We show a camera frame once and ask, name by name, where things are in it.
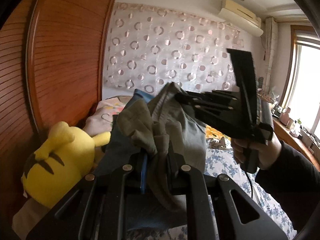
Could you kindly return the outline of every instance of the metal screw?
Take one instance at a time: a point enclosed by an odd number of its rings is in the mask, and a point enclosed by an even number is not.
[[[93,181],[96,178],[96,176],[94,174],[92,174],[92,173],[89,173],[84,178],[87,181]]]
[[[226,175],[226,174],[220,174],[220,175],[219,175],[219,179],[220,179],[221,181],[228,181],[228,180],[229,180],[229,177],[228,177],[228,175]]]
[[[124,171],[131,171],[132,170],[132,166],[130,164],[126,164],[122,166],[122,169]]]
[[[190,171],[191,170],[191,167],[189,166],[189,165],[182,165],[181,166],[181,169],[183,170],[183,171]]]

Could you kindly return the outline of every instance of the human hand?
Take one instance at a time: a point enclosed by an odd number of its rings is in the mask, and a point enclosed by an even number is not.
[[[276,134],[273,133],[272,140],[268,141],[268,145],[249,140],[231,139],[233,148],[233,157],[236,163],[244,163],[245,156],[243,148],[250,148],[259,151],[259,165],[262,170],[267,170],[277,160],[281,152],[281,143]]]

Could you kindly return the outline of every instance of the white air conditioner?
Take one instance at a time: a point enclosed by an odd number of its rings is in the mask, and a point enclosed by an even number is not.
[[[263,34],[261,18],[236,2],[223,0],[222,9],[218,16],[253,36],[259,37]]]

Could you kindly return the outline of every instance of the wardrobe door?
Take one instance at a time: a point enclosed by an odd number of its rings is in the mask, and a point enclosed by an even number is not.
[[[25,86],[25,49],[35,0],[22,0],[0,30],[0,211],[8,220],[22,206],[20,178],[40,145]]]
[[[31,105],[40,134],[76,125],[101,100],[106,31],[114,0],[38,0],[27,52]]]

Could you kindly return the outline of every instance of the yellow plush toy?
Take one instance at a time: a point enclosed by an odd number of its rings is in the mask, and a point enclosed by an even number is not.
[[[93,166],[95,147],[110,141],[110,132],[90,137],[66,122],[55,124],[48,139],[29,156],[24,166],[24,190],[52,208]]]

